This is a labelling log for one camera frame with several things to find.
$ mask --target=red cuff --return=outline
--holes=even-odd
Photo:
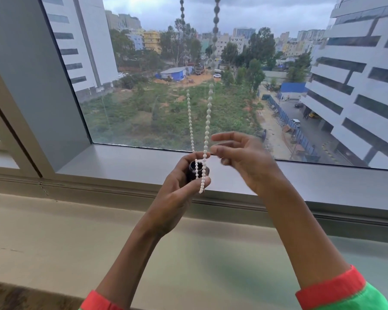
[[[349,271],[296,293],[302,310],[310,310],[347,299],[364,289],[366,281],[352,265]]]
[[[82,310],[122,310],[96,291],[91,291],[81,305]]]

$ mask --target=cloud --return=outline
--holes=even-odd
[[[103,0],[105,9],[137,16],[145,29],[165,30],[181,15],[179,0]],[[213,0],[184,0],[186,22],[199,32],[213,28]],[[222,0],[219,29],[270,27],[275,36],[323,29],[336,0]]]

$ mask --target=wall below window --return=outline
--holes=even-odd
[[[141,215],[0,194],[0,282],[84,298]],[[388,298],[388,244],[332,239]],[[155,249],[132,306],[299,309],[297,290],[273,228],[183,218]]]

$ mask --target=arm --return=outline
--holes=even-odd
[[[332,244],[258,138],[230,132],[213,135],[211,139],[225,141],[212,146],[211,152],[222,158],[224,165],[238,170],[266,206],[302,288],[297,297],[304,309],[336,303],[369,287]],[[388,309],[385,298],[373,291],[372,287],[369,296],[380,299],[376,309]],[[368,308],[345,305],[342,309]]]
[[[108,273],[83,302],[82,310],[120,310],[131,307],[136,288],[155,246],[165,234],[174,229],[191,204],[192,196],[200,190],[201,178],[186,183],[188,165],[196,158],[202,159],[203,152],[184,156],[168,175]],[[205,187],[210,182],[210,178],[206,177]]]

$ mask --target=yellow vehicle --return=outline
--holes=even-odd
[[[318,114],[316,114],[315,112],[311,112],[310,114],[309,114],[309,117],[311,117],[311,118],[313,118],[313,119],[320,119],[321,117],[318,115]]]

